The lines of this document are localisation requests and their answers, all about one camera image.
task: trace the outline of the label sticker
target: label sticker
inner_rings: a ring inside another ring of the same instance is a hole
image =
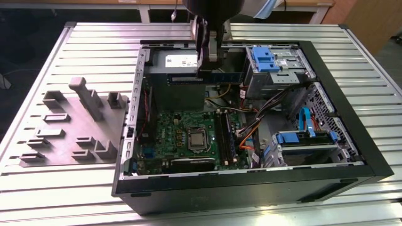
[[[166,55],[165,67],[196,67],[196,55]]]
[[[241,98],[241,99],[245,98],[245,90],[240,90],[240,98]]]
[[[257,157],[257,155],[255,154],[255,152],[252,153],[251,158],[253,159],[255,162],[259,162],[259,157]]]
[[[276,64],[277,65],[287,65],[287,62],[285,62],[285,60],[276,60]]]
[[[118,0],[118,3],[136,3],[136,0]]]

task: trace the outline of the metal table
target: metal table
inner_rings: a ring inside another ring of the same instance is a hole
[[[402,225],[400,89],[348,30],[336,25],[232,24],[237,40],[309,40],[341,87],[395,175],[323,203],[138,216],[110,197],[113,164],[21,168],[46,90],[82,76],[98,95],[129,95],[138,39],[189,39],[188,24],[93,24],[65,27],[0,145],[0,223],[9,225]]]

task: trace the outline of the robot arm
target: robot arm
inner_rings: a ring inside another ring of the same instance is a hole
[[[195,15],[197,77],[221,66],[223,23],[241,11],[244,0],[183,0],[187,10]]]

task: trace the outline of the blue cable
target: blue cable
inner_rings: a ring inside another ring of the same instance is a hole
[[[303,116],[305,117],[305,125],[307,125],[307,131],[309,133],[309,136],[315,137],[309,109],[305,107],[301,107],[300,112],[299,112],[299,130],[304,130]]]

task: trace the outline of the cpu socket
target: cpu socket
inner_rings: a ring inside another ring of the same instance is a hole
[[[203,128],[187,129],[187,148],[195,153],[207,149],[207,132]]]

